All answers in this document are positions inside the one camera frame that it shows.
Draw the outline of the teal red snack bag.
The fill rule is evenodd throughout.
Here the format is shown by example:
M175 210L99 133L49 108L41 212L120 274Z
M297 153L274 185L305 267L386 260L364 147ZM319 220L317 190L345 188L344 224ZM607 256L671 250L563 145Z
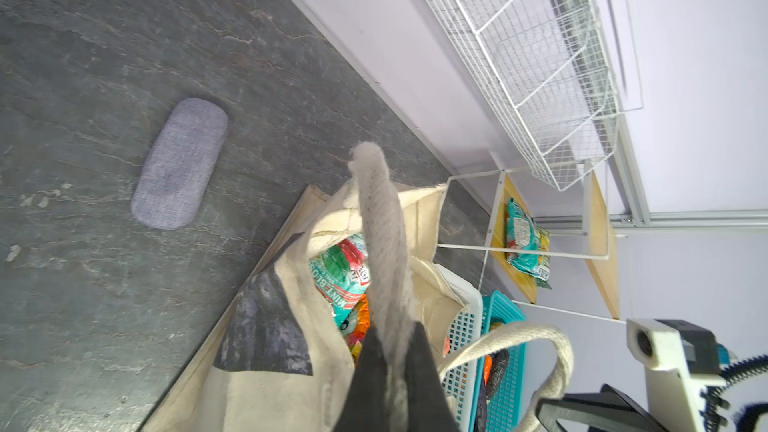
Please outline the teal red snack bag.
M316 289L331 305L341 327L365 295L370 282L368 250L361 233L354 234L309 260Z

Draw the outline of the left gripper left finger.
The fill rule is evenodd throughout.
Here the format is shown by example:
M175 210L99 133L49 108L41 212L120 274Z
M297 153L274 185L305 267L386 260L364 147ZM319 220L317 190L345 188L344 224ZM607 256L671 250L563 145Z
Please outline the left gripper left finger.
M387 361L377 330L372 327L363 341L357 367L334 431L388 431L386 388Z

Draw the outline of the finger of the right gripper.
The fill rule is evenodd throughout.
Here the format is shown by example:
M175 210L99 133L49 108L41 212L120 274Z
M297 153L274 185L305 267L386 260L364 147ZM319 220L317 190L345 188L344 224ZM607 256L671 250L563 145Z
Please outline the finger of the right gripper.
M608 384L597 393L569 393L560 399L541 399L535 413L546 431L566 432L569 424L586 426L589 432L667 431L637 402Z

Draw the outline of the orange snack bag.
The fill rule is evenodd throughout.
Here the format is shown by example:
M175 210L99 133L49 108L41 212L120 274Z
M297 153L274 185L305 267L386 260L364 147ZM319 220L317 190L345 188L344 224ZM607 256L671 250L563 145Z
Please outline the orange snack bag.
M362 351L363 341L371 326L371 314L368 297L364 294L342 323L341 332L352 356L357 363Z

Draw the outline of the cream canvas grocery bag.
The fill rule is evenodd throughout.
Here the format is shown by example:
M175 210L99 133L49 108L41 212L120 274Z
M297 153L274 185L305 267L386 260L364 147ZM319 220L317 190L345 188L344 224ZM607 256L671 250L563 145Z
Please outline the cream canvas grocery bag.
M371 142L353 150L349 168L350 180L247 279L146 430L334 431L358 362L315 287L309 260L357 233L367 245L372 327L387 361L388 431L408 431L405 365L415 322L424 326L441 382L450 369L489 353L548 340L557 361L534 397L564 395L573 350L554 326L517 322L445 352L463 309L433 261L446 186L395 183Z

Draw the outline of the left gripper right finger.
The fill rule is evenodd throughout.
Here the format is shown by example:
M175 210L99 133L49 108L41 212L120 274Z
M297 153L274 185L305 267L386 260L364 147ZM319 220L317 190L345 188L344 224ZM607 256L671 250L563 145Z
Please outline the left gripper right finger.
M451 413L424 326L414 323L406 355L405 381L408 395L408 431L458 431Z

